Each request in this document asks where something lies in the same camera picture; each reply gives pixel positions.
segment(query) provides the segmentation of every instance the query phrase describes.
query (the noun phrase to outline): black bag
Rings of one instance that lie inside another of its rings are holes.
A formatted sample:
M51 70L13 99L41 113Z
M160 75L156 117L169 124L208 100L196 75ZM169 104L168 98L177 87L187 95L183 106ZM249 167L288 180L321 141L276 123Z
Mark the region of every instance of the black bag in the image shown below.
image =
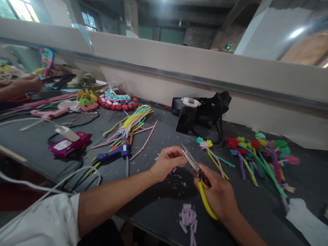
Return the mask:
M229 92L217 92L212 98L201 97L194 99L199 101L201 105L197 107L197 113L195 115L193 124L196 123L207 128L212 128L215 125L219 138L217 141L212 141L212 143L222 143L224 140L222 115L229 110L229 104L231 101L231 96L229 95ZM179 116L181 107L181 97L174 97L172 100L172 114ZM193 125L191 126L191 131L196 137L202 137L194 130Z

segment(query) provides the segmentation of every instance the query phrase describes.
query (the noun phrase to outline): window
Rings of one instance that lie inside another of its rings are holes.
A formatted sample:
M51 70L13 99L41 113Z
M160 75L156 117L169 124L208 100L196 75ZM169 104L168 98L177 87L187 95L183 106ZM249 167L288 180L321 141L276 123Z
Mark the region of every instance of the window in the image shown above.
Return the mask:
M0 16L3 18L40 22L30 4L30 0L0 0Z
M84 20L85 28L88 31L97 31L95 19L91 15L89 15L88 12L87 13L82 12L82 17Z

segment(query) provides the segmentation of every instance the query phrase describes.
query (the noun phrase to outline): white cable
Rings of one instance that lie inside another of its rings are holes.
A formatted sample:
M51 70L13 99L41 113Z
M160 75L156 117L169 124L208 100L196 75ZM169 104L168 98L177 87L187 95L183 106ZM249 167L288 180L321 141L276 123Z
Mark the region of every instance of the white cable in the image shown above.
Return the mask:
M92 167L92 166L85 166L83 168L80 168L79 170L75 171L74 173L68 175L66 178L64 178L61 182L59 182L57 185L55 185L52 189L50 190L54 190L56 189L58 186L60 186L62 183L64 183L67 179L69 179L70 177L72 177L74 174L78 173L81 170L87 169L87 168L91 168L93 169L97 174L98 174L98 184L97 186L100 184L101 181L101 175L99 173L99 171ZM15 218L13 218L10 222L8 222L6 225L4 225L2 228L0 228L0 234L3 233L6 229L8 229L13 223L15 223L19 218L21 218L22 216L24 216L28 211L30 211L35 205L37 205L39 202L41 202L44 198L46 198L52 191L48 191L46 194L44 194L39 200L37 200L35 203L33 203L30 207L28 207L24 212L22 212L21 214L19 214L18 216L16 216Z
M24 118L24 119L17 119L17 120L11 120L11 121L5 121L3 123L0 123L0 126L3 126L3 125L6 125L6 124L9 124L9 123L12 123L12 122L17 122L17 121L24 121L24 120L44 120L44 121L47 121L47 122L51 122L53 123L54 125L57 125L56 123L52 122L51 120L48 120L48 119L43 119L43 118Z
M35 184L32 184L28 181L23 181L23 180L16 180L16 179L12 179L12 178L9 178L7 177L6 175L4 175L1 171L0 171L0 178L4 179L4 180L7 180L8 182L11 182L11 183L18 183L18 184L24 184L24 185L27 185L33 189L36 189L36 190L42 190L42 191L50 191L50 192L54 192L54 193L62 193L61 191L59 190L54 190L54 189L51 189L51 188L46 188L46 187L42 187L42 186L37 186Z

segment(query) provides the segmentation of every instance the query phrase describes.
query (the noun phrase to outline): pink glue gun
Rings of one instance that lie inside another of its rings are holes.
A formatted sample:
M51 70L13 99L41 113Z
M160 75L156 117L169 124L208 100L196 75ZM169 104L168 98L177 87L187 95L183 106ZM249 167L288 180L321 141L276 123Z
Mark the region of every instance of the pink glue gun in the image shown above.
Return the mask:
M69 109L58 109L56 111L41 112L37 110L32 110L31 115L40 117L42 119L52 120L62 114L69 112Z

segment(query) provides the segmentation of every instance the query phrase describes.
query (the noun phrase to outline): scissor blade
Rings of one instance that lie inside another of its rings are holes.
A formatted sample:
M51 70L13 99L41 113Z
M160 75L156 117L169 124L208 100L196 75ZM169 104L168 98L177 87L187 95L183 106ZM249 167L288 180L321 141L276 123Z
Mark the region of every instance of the scissor blade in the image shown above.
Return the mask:
M195 159L188 152L188 150L186 149L186 147L184 145L182 145L182 147L183 147L182 151L183 151L185 157L187 158L187 160L189 161L189 163L191 164L191 166L199 173L199 167L198 167Z
M188 149L183 144L181 144L181 145L184 148L184 151L187 153L187 155L193 160L194 163L197 164L197 161L192 157L192 155L190 154L190 152L188 151Z

